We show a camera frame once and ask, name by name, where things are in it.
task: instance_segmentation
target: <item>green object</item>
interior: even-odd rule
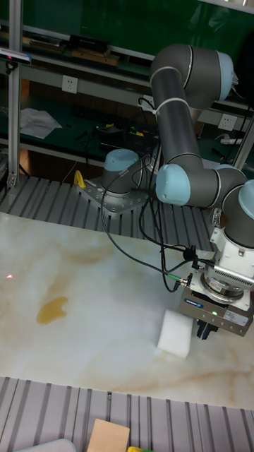
[[[168,273],[167,276],[175,281],[179,281],[181,279],[180,276],[173,275],[173,273]]]
[[[235,62],[254,15],[197,0],[23,0],[23,23],[82,34],[126,49],[156,54],[176,42],[216,49]],[[9,0],[0,1],[8,20]]]

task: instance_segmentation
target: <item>white foam block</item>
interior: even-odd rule
[[[179,312],[165,311],[157,348],[187,358],[191,346],[193,319]]]

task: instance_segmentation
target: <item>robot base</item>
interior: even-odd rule
[[[95,201],[99,206],[102,201],[104,187],[102,186],[102,178],[93,179],[86,182],[85,189],[77,185],[77,190],[86,199]],[[113,194],[107,192],[104,199],[104,212],[112,217],[143,206],[148,195],[141,190],[131,190],[126,194]]]

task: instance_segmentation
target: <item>robotic arm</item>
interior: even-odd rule
[[[229,221],[215,228],[214,267],[197,270],[183,294],[180,310],[200,319],[200,337],[225,328],[244,335],[253,320],[254,180],[230,165],[204,169],[193,130],[199,110],[229,93],[234,68],[228,55],[175,44],[152,63],[164,165],[156,180],[160,201],[178,206],[221,208]]]

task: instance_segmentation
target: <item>wall socket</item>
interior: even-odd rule
[[[76,94],[78,91],[78,78],[63,76],[62,91]]]
[[[152,112],[153,108],[144,99],[148,100],[148,102],[152,105],[155,103],[153,96],[143,95],[143,98],[140,100],[140,103],[138,103],[137,106],[140,107],[141,104],[144,111]]]
[[[232,131],[236,123],[237,116],[231,116],[230,114],[223,114],[220,120],[218,129]]]

